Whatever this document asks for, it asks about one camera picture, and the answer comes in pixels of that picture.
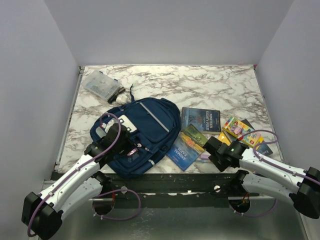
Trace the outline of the navy blue student backpack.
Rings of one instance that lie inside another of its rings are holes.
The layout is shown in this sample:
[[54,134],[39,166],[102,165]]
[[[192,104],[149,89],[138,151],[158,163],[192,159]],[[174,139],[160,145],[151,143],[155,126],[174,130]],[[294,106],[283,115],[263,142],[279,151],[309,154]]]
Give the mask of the navy blue student backpack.
[[92,142],[104,137],[113,124],[136,127],[130,139],[138,144],[138,152],[131,156],[117,156],[107,165],[122,178],[137,178],[171,149],[181,131],[180,110],[165,98],[152,97],[113,107],[91,127],[89,134]]

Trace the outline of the blue white pen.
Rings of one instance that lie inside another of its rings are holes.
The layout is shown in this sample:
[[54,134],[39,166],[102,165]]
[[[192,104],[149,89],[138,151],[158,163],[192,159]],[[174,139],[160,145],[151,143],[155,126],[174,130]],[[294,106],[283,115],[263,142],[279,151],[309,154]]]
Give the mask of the blue white pen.
[[197,159],[195,162],[197,163],[205,163],[205,164],[212,164],[210,160],[205,160],[205,159]]

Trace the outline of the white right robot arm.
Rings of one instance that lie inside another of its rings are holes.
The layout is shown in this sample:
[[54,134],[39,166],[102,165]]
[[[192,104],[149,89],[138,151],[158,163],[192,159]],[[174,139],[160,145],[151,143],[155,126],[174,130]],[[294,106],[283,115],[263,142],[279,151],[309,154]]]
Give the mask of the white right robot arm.
[[293,205],[311,219],[320,217],[320,171],[286,165],[259,154],[239,140],[227,145],[211,137],[204,145],[210,161],[220,172],[243,168],[241,177],[230,183],[230,191],[241,196],[245,192],[263,194]]

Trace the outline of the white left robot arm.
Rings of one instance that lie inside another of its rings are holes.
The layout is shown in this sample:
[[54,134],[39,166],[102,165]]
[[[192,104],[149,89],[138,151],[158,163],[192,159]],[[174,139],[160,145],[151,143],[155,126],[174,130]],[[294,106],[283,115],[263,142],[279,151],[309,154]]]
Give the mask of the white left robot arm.
[[72,211],[91,198],[104,198],[116,190],[101,168],[116,157],[128,155],[137,145],[130,139],[136,127],[128,123],[113,124],[104,137],[92,142],[80,159],[48,188],[24,199],[21,221],[27,235],[50,239]]

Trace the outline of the purple highlighter marker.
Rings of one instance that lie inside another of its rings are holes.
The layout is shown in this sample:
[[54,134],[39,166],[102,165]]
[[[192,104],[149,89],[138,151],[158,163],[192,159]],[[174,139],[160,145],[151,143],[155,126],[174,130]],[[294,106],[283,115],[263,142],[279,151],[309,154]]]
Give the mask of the purple highlighter marker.
[[202,155],[200,156],[200,158],[201,158],[202,160],[209,160],[209,155],[207,155],[207,154],[202,154]]

